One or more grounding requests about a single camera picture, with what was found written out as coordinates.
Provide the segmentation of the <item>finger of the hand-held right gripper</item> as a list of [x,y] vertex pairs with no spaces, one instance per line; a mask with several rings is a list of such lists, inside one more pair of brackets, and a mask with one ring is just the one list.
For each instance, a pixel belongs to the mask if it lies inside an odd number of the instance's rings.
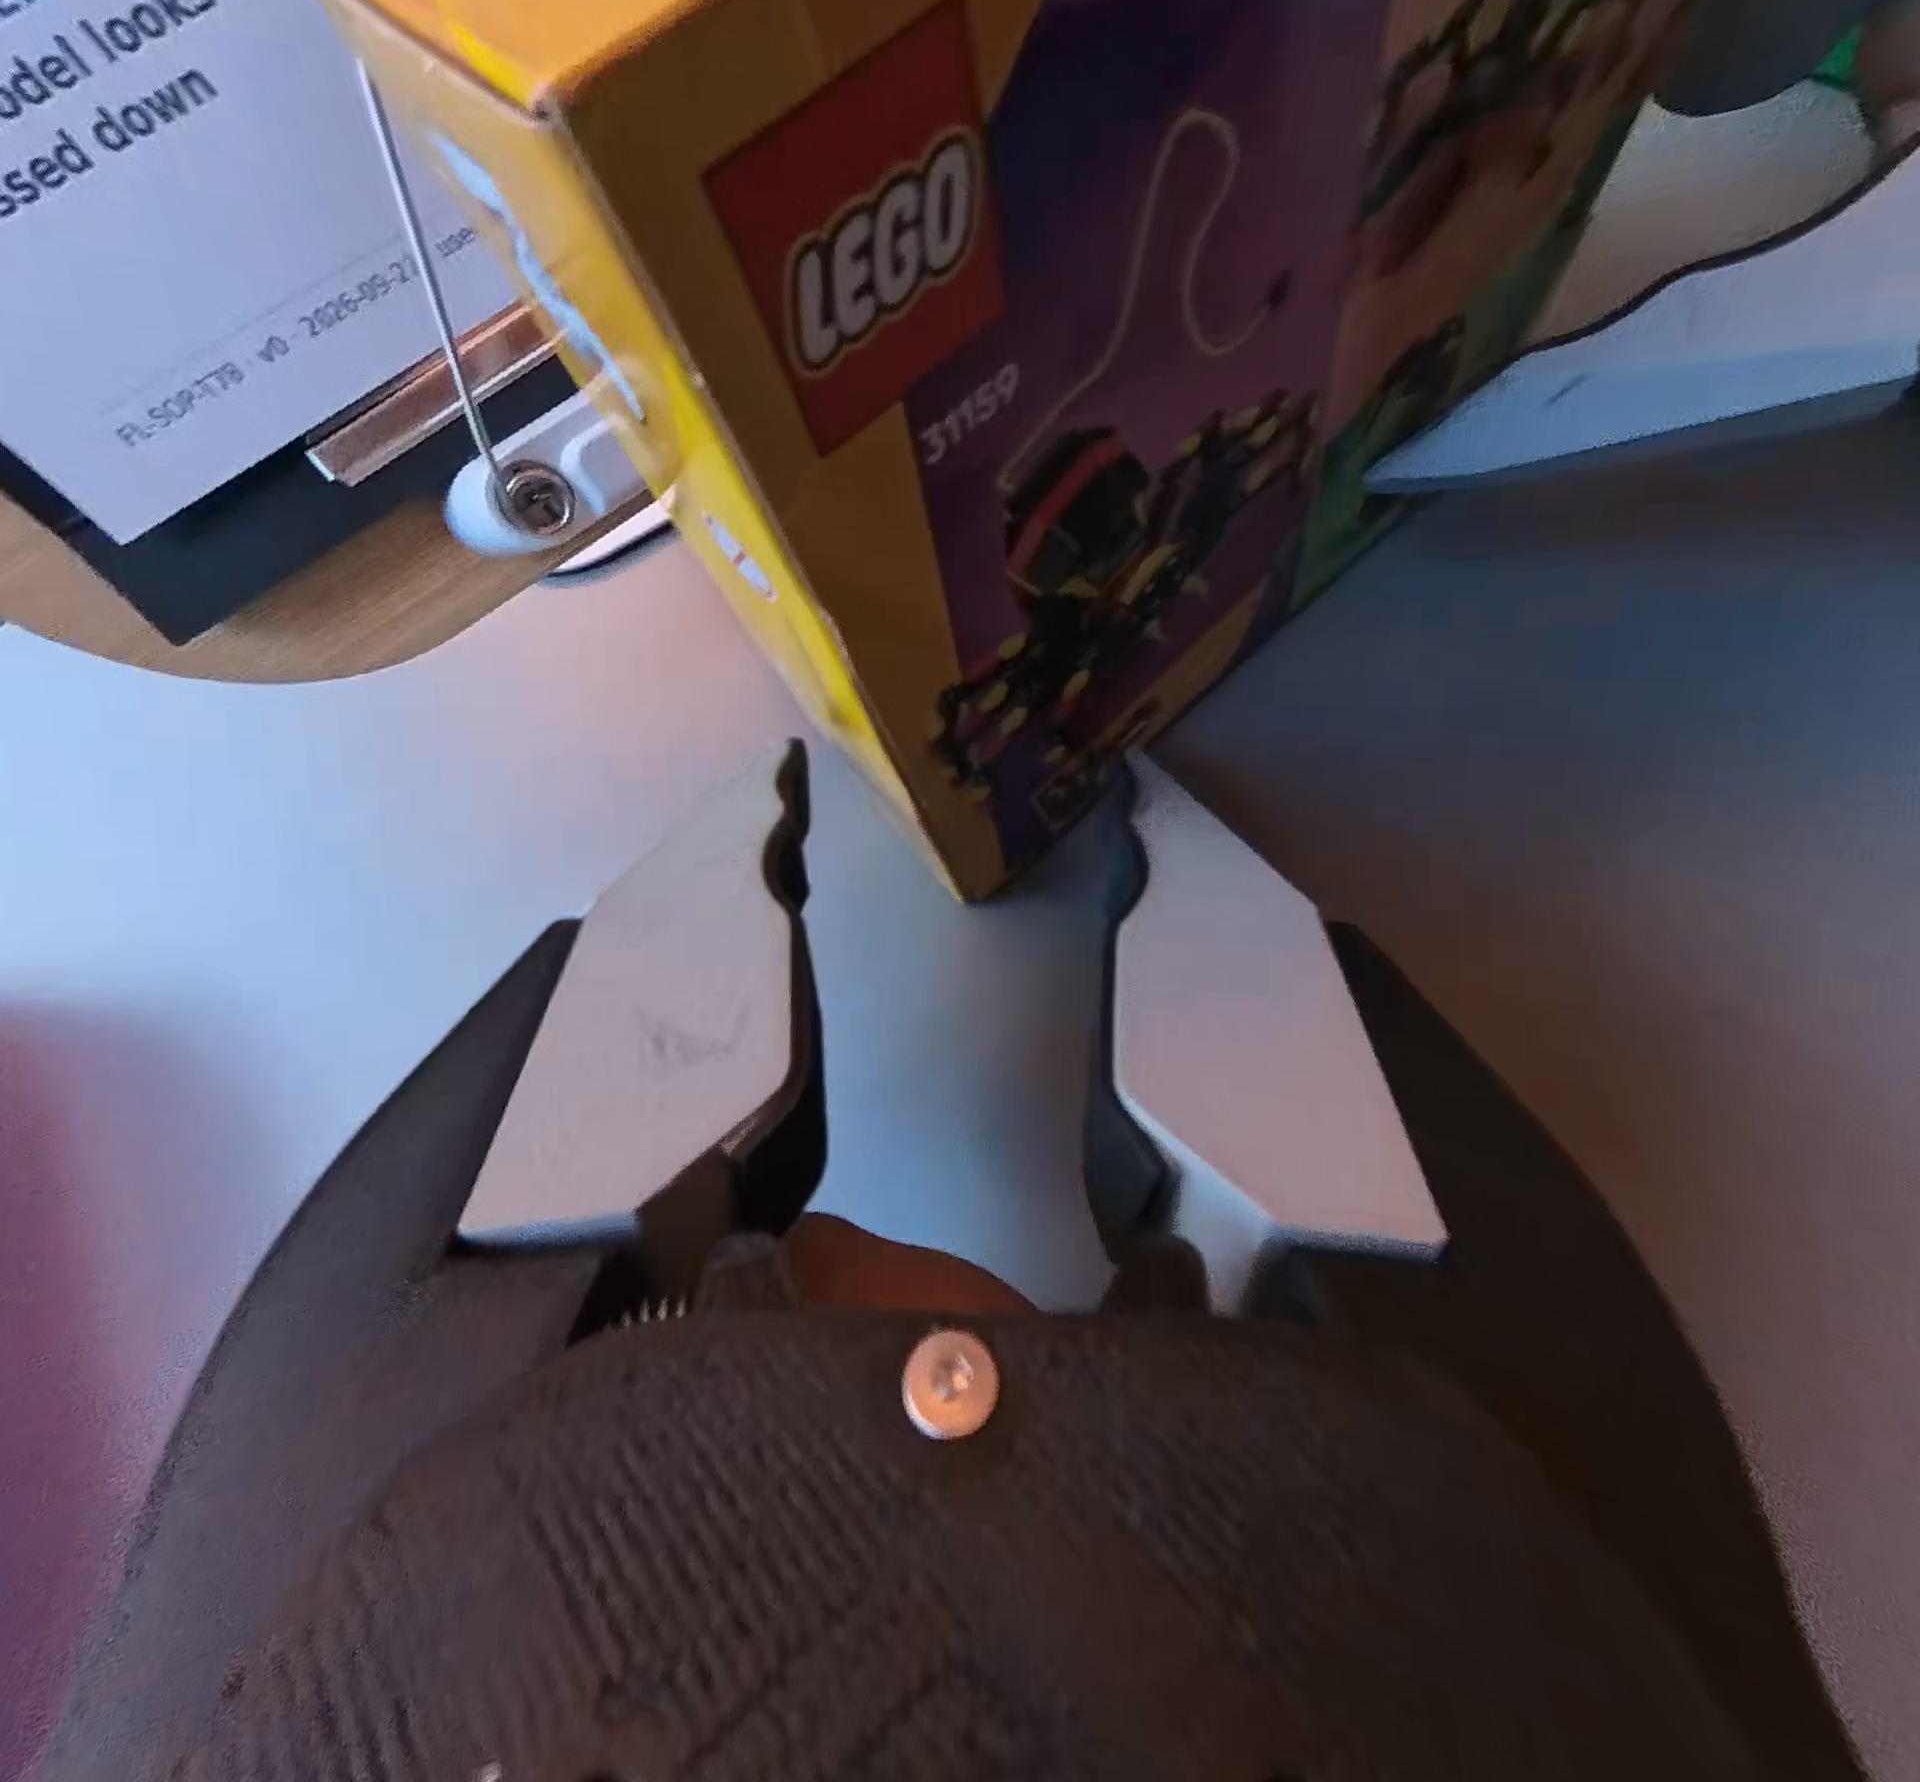
[[1668,273],[1527,349],[1365,468],[1371,492],[1472,486],[1705,424],[1900,394],[1916,378],[1916,185],[1862,185],[1736,256]]

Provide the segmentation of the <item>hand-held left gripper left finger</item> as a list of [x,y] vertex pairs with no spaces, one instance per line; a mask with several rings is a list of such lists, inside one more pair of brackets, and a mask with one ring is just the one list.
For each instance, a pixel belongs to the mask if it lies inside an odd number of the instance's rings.
[[588,908],[459,1209],[462,1241],[617,1241],[812,1067],[809,756],[759,753]]

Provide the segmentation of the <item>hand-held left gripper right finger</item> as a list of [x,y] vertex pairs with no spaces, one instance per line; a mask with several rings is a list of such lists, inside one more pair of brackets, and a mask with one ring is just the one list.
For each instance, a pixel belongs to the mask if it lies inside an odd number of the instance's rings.
[[1452,1234],[1319,908],[1151,757],[1105,824],[1083,1169],[1114,1271],[1272,1309],[1316,1256],[1435,1266]]

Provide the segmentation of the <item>yellow lego set box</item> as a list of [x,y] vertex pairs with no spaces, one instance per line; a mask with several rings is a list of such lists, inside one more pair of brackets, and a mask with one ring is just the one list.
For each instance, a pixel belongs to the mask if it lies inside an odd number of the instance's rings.
[[1688,0],[319,0],[962,900],[1394,517]]

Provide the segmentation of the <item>white instruction sheet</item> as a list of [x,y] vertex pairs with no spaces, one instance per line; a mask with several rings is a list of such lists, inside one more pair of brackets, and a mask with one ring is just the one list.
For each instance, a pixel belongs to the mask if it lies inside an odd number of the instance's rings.
[[2,0],[2,461],[108,548],[439,351],[316,0]]

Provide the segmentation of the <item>white screw bracket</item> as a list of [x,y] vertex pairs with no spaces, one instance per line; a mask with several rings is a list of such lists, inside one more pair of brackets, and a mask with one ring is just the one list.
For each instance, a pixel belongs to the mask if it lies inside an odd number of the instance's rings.
[[667,524],[617,431],[582,400],[471,458],[444,492],[447,530],[486,558],[557,551],[610,518],[638,518],[644,530]]

